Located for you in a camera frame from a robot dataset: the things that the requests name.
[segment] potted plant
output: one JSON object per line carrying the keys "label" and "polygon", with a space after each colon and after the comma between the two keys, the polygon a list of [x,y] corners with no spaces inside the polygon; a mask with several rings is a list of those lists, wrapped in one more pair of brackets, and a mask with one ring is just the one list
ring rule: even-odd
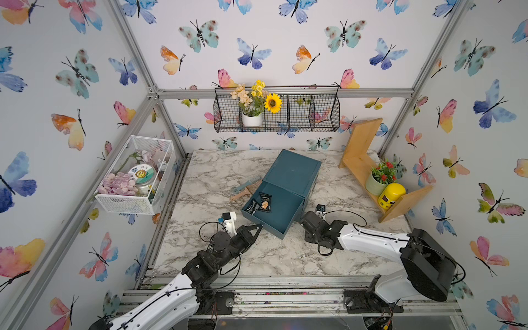
{"label": "potted plant", "polygon": [[366,179],[365,188],[373,195],[379,196],[385,188],[396,182],[396,166],[388,160],[371,168],[372,175]]}

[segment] green flower pot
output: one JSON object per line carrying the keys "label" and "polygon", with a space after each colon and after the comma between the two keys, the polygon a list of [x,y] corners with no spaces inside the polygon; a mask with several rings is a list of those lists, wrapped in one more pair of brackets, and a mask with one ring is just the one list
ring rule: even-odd
{"label": "green flower pot", "polygon": [[369,177],[366,179],[365,182],[365,188],[368,190],[369,193],[373,194],[374,196],[379,196],[381,193],[387,188],[387,184],[379,183],[374,179],[374,176],[369,175]]}

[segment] marble tabletop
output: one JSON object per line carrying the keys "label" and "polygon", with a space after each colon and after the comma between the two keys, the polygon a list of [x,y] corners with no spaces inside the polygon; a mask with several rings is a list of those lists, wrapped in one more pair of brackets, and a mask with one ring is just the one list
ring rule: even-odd
{"label": "marble tabletop", "polygon": [[[347,168],[338,168],[341,151],[294,151],[321,161],[319,176],[308,201],[306,211],[315,211],[317,204],[326,205],[326,211],[350,210],[367,220],[367,227],[386,232],[410,232],[404,216],[379,223],[381,212]],[[240,209],[249,197],[231,202],[230,190],[247,181],[252,175],[265,176],[280,150],[195,150],[175,203],[174,213],[167,226],[163,243],[153,268],[154,276],[176,275],[207,247],[198,235],[198,229],[207,221],[216,221],[223,212],[236,211],[235,226],[251,225]],[[372,152],[371,157],[378,161]],[[339,219],[363,224],[358,216],[334,212],[326,217],[331,223]],[[202,236],[208,240],[216,225],[208,224]],[[396,262],[359,251],[335,250],[328,257],[317,252],[317,245],[304,241],[304,229],[292,224],[281,240],[262,230],[257,242],[242,255],[239,275],[254,276],[336,276],[390,274],[403,267]],[[235,261],[225,269],[235,265]]]}

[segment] jar lid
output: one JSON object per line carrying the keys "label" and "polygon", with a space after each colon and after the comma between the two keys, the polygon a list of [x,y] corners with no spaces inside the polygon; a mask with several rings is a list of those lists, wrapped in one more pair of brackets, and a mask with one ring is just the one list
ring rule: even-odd
{"label": "jar lid", "polygon": [[156,172],[154,168],[148,164],[139,164],[130,169],[128,174],[136,180],[136,186],[141,187],[154,182]]}

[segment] black wire wall basket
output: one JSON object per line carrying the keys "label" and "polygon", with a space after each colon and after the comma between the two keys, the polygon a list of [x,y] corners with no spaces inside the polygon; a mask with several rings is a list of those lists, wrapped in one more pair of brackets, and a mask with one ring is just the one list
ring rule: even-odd
{"label": "black wire wall basket", "polygon": [[267,110],[262,113],[262,125],[246,127],[242,123],[242,108],[239,99],[232,99],[229,92],[234,88],[215,88],[213,113],[214,129],[217,132],[278,132],[295,131],[336,131],[339,127],[340,103],[337,97],[339,87],[317,86],[268,86],[265,89],[278,94],[282,108],[276,114]]}

